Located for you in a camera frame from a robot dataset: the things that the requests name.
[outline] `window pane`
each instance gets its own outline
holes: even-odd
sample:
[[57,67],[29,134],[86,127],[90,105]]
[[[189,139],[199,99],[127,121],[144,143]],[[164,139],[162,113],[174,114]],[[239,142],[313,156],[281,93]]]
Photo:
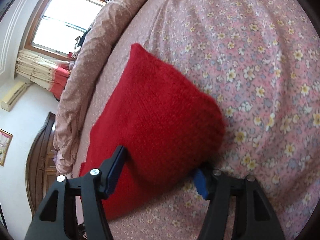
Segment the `window pane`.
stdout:
[[75,39],[82,35],[59,21],[42,19],[33,43],[68,54],[74,49]]
[[87,30],[101,9],[87,0],[51,0],[44,16]]

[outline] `window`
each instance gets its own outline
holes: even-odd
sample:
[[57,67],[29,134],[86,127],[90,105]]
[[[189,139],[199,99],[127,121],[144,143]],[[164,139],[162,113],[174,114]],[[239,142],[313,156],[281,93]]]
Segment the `window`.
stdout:
[[25,44],[42,54],[66,59],[106,3],[103,0],[47,0],[31,24]]

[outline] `red fabric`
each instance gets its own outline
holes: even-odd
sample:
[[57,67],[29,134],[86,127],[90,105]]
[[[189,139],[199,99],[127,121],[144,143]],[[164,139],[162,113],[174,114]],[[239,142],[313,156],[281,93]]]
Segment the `red fabric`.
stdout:
[[171,189],[208,160],[223,134],[215,101],[133,44],[121,79],[92,127],[80,175],[99,167],[116,146],[128,149],[116,190],[103,201],[107,218],[115,219]]
[[62,67],[58,67],[56,69],[56,72],[54,74],[54,83],[52,84],[50,92],[52,92],[57,99],[60,99],[69,76],[70,73]]

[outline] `gold picture frame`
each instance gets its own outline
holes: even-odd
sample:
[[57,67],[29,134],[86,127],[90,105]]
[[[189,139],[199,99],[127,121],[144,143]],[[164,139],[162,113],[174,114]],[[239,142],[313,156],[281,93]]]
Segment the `gold picture frame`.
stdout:
[[13,135],[0,129],[0,165],[4,165],[4,160],[8,152]]

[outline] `silver screw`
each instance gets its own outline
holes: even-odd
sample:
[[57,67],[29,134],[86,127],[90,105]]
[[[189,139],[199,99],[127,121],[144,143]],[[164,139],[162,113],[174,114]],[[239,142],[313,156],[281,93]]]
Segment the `silver screw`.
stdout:
[[63,182],[65,179],[66,179],[66,177],[64,175],[60,175],[57,177],[58,182]]
[[252,175],[248,175],[247,176],[247,181],[250,181],[250,182],[254,182],[256,180],[256,178]]
[[221,171],[220,170],[213,170],[212,174],[214,176],[220,176],[221,175]]
[[90,171],[90,174],[95,176],[95,175],[98,175],[100,173],[99,169],[93,169]]

